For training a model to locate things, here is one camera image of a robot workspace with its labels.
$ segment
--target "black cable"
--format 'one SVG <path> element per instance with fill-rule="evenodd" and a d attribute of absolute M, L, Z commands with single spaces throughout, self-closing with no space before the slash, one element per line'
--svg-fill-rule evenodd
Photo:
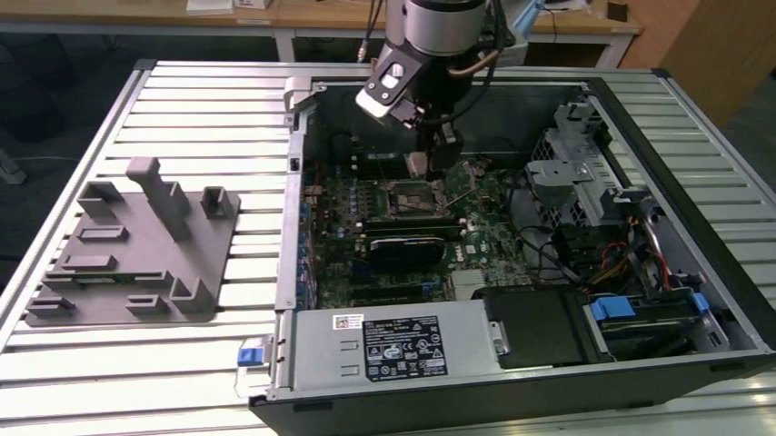
<path fill-rule="evenodd" d="M 547 6 L 543 6 L 543 9 L 546 9 L 554 16 L 554 44 L 555 44 L 559 41 L 559 25 L 556 25 L 556 13 Z"/>
<path fill-rule="evenodd" d="M 586 280 L 583 279 L 583 277 L 580 277 L 559 260 L 559 258 L 556 258 L 555 256 L 552 256 L 551 254 L 546 253 L 543 250 L 540 250 L 540 248 L 534 245 L 534 243 L 531 243 L 524 237 L 523 237 L 523 232 L 529 230 L 529 229 L 536 229 L 540 232 L 544 233 L 552 233 L 554 230 L 544 226 L 544 225 L 527 225 L 525 227 L 521 227 L 519 229 L 519 242 L 523 243 L 523 245 L 525 245 L 527 247 L 529 247 L 532 250 L 535 250 L 540 257 L 546 257 L 546 259 L 548 259 L 560 269 L 560 273 L 575 283 L 580 283 L 580 284 L 586 284 Z"/>
<path fill-rule="evenodd" d="M 369 16 L 367 17 L 367 35 L 364 36 L 363 44 L 359 49 L 359 62 L 364 62 L 367 59 L 367 50 L 369 48 L 369 39 L 373 37 L 373 31 L 377 26 L 377 18 L 380 17 L 380 11 L 384 7 L 384 0 L 380 0 L 376 8 L 376 0 L 369 4 Z"/>
<path fill-rule="evenodd" d="M 543 243 L 539 246 L 539 252 L 540 252 L 540 256 L 539 256 L 539 265 L 538 265 L 538 271 L 536 271 L 536 275 L 542 275 L 543 274 L 543 270 L 546 269 L 544 263 L 546 263 L 546 256 L 543 256 L 542 254 L 546 252 L 546 247 L 548 245 L 552 245 L 554 242 L 552 241 L 547 241 L 546 243 Z"/>
<path fill-rule="evenodd" d="M 505 11 L 504 11 L 501 2 L 499 2 L 499 1 L 492 2 L 492 5 L 493 5 L 493 18 L 495 18 L 493 30 L 496 33 L 496 51 L 501 54 L 501 52 L 505 49 L 505 36 L 504 36 L 505 29 L 503 28 L 503 23 L 507 22 L 507 15 L 505 15 Z M 485 76 L 485 82 L 483 82 L 483 85 L 480 86 L 480 92 L 477 93 L 475 98 L 469 101 L 469 103 L 464 106 L 464 108 L 461 108 L 459 111 L 453 112 L 452 114 L 449 114 L 441 118 L 437 118 L 436 120 L 421 119 L 419 121 L 419 125 L 425 126 L 425 127 L 440 127 L 444 124 L 452 123 L 455 120 L 457 120 L 461 117 L 461 115 L 464 115 L 467 112 L 469 112 L 469 110 L 472 109 L 472 107 L 475 107 L 475 104 L 477 104 L 480 99 L 485 96 L 485 93 L 488 92 L 488 89 L 491 88 L 491 83 L 493 82 L 493 76 L 496 75 L 496 64 L 497 63 L 499 63 L 499 57 L 496 57 L 496 59 L 493 60 L 493 62 L 491 63 L 491 65 L 488 67 L 488 75 Z"/>
<path fill-rule="evenodd" d="M 376 0 L 369 3 L 369 15 L 367 16 L 367 37 L 364 39 L 369 40 L 371 31 L 369 28 L 373 22 L 373 13 L 376 12 Z"/>
<path fill-rule="evenodd" d="M 380 2 L 377 2 L 377 10 L 376 10 L 376 16 L 373 17 L 373 12 L 371 11 L 369 15 L 371 15 L 371 23 L 369 23 L 369 27 L 367 28 L 367 41 L 369 41 L 369 39 L 373 37 L 373 32 L 376 31 L 376 26 L 377 26 L 377 18 L 380 17 L 380 11 L 384 8 L 384 0 L 380 0 Z"/>
<path fill-rule="evenodd" d="M 559 25 L 556 25 L 556 12 L 568 11 L 570 8 L 562 7 L 559 9 L 550 9 L 547 6 L 543 6 L 543 9 L 546 9 L 554 17 L 554 44 L 555 44 L 559 42 Z"/>

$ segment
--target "floor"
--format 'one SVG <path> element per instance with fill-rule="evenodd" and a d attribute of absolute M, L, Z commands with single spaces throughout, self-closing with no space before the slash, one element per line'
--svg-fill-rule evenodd
<path fill-rule="evenodd" d="M 21 143 L 0 129 L 7 153 L 14 158 L 35 158 L 19 161 L 29 174 L 26 184 L 0 183 L 0 290 L 17 268 L 10 259 L 27 251 L 137 60 L 277 60 L 269 38 L 126 36 L 118 39 L 115 50 L 109 50 L 97 35 L 65 35 L 61 39 L 81 77 L 78 85 L 54 93 L 67 127 L 61 135 L 37 144 Z M 357 40 L 300 39 L 297 57 L 302 62 L 349 62 L 357 46 Z M 0 64 L 9 60 L 0 53 Z M 724 133 L 771 187 L 776 187 L 775 118 L 776 80 L 770 78 Z"/>

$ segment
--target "blue latch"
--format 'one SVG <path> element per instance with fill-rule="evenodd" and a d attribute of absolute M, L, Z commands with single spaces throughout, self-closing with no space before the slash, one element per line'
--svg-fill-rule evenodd
<path fill-rule="evenodd" d="M 596 321 L 636 316 L 628 297 L 603 297 L 591 304 Z"/>
<path fill-rule="evenodd" d="M 264 348 L 242 348 L 238 352 L 238 366 L 260 366 L 265 364 Z"/>
<path fill-rule="evenodd" d="M 710 310 L 708 300 L 700 292 L 692 294 L 692 302 L 695 302 L 695 307 L 699 308 L 702 314 L 707 313 Z"/>

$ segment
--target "slotted metal surface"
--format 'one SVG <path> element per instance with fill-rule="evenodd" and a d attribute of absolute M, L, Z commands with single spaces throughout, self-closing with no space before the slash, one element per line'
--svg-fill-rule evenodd
<path fill-rule="evenodd" d="M 65 202 L 62 220 L 37 250 L 42 261 L 22 275 L 19 301 L 0 333 L 0 432 L 17 434 L 273 435 L 233 389 L 241 341 L 274 329 L 274 282 L 284 223 L 285 156 L 289 129 L 284 84 L 293 75 L 363 76 L 341 64 L 161 62 L 137 73 L 95 147 L 85 180 L 113 180 L 125 192 L 138 186 L 122 176 L 129 158 L 162 158 L 168 181 L 186 190 L 222 185 L 244 203 L 230 249 L 220 305 L 212 322 L 33 328 L 19 321 L 51 259 L 59 255 L 75 217 Z M 517 69 L 504 75 L 574 80 L 591 70 Z M 776 299 L 776 212 L 773 199 L 729 145 L 698 122 L 698 114 L 651 72 L 596 71 L 623 100 L 691 198 L 763 292 Z M 612 150 L 634 181 L 639 174 L 619 144 Z M 254 374 L 252 384 L 266 383 Z M 776 373 L 726 381 L 666 405 L 497 423 L 436 434 L 773 434 Z"/>

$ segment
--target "warning label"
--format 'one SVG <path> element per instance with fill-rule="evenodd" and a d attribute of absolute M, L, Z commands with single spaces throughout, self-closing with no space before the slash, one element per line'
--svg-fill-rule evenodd
<path fill-rule="evenodd" d="M 448 375 L 436 316 L 365 321 L 364 354 L 372 382 Z"/>

